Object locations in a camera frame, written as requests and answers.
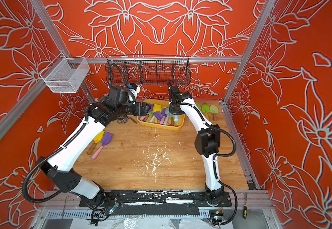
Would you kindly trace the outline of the purple scoop shovel pink handle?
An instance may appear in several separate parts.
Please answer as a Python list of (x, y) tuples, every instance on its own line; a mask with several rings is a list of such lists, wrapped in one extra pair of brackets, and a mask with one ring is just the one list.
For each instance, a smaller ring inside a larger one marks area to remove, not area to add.
[(91, 156), (91, 160), (95, 160), (97, 156), (100, 154), (104, 146), (108, 145), (112, 140), (113, 134), (109, 132), (105, 132), (103, 138), (101, 140), (101, 146), (94, 152)]

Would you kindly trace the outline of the pale green shovel wooden handle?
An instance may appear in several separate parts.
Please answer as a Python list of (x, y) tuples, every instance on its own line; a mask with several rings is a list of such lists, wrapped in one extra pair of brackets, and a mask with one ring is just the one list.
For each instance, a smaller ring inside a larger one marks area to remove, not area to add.
[(216, 105), (210, 105), (210, 112), (213, 115), (213, 120), (217, 121), (217, 114), (219, 113), (219, 109)]

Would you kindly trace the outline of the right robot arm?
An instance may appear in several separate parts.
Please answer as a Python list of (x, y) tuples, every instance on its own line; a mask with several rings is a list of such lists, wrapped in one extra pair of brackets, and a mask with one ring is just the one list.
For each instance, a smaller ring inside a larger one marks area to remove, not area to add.
[[(236, 153), (236, 141), (230, 133), (221, 129), (218, 125), (212, 124), (197, 107), (193, 97), (188, 92), (181, 92), (178, 86), (167, 82), (169, 93), (169, 107), (170, 113), (173, 115), (185, 114), (193, 124), (197, 135), (194, 142), (196, 151), (203, 159), (203, 165), (206, 174), (205, 194), (207, 203), (212, 206), (222, 205), (221, 201), (225, 194), (225, 188), (232, 191), (235, 198), (235, 206), (232, 215), (229, 219), (218, 219), (213, 216), (209, 223), (213, 226), (227, 225), (236, 216), (238, 209), (238, 200), (235, 190), (223, 183), (220, 179), (218, 169), (219, 157), (230, 157)], [(225, 134), (232, 143), (232, 151), (228, 154), (220, 154), (220, 136)]]

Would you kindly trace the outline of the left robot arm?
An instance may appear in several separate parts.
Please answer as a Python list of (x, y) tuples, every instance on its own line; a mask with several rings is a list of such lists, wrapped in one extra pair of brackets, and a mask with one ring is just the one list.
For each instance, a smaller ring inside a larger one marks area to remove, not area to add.
[[(61, 193), (77, 195), (90, 208), (106, 201), (103, 188), (74, 171), (73, 165), (90, 142), (113, 121), (129, 115), (144, 116), (150, 110), (146, 102), (137, 102), (140, 86), (125, 83), (124, 86), (110, 85), (109, 94), (100, 101), (90, 104), (85, 117), (77, 129), (47, 157), (37, 160), (22, 184), (22, 195), (31, 203), (49, 201)], [(37, 199), (28, 191), (33, 174), (40, 169), (59, 189), (49, 197)]]

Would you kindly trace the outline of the light blue shovel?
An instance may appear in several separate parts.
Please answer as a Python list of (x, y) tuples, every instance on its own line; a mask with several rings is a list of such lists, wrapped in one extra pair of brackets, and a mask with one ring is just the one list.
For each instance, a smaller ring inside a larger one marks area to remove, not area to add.
[(179, 115), (178, 114), (174, 114), (173, 118), (174, 118), (174, 122), (177, 123), (179, 121)]

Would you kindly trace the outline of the yellow shovel purple handle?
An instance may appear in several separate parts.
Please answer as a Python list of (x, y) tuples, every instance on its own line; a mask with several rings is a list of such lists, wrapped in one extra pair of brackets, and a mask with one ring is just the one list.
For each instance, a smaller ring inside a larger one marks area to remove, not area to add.
[(96, 147), (96, 145), (101, 142), (103, 139), (103, 136), (105, 134), (105, 131), (101, 131), (99, 134), (97, 134), (94, 139), (92, 140), (92, 143), (90, 144), (90, 148), (87, 151), (87, 155), (91, 155)]

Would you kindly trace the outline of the green shovel yellow handle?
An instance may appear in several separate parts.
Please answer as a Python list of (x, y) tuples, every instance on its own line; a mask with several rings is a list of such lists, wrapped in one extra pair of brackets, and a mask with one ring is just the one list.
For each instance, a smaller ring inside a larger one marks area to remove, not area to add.
[(195, 102), (195, 105), (197, 106), (197, 108), (199, 109), (199, 111), (202, 111), (201, 110), (201, 106), (200, 106), (200, 104), (198, 102)]
[(202, 112), (206, 119), (210, 119), (209, 114), (210, 114), (210, 106), (207, 103), (203, 103), (201, 106)]

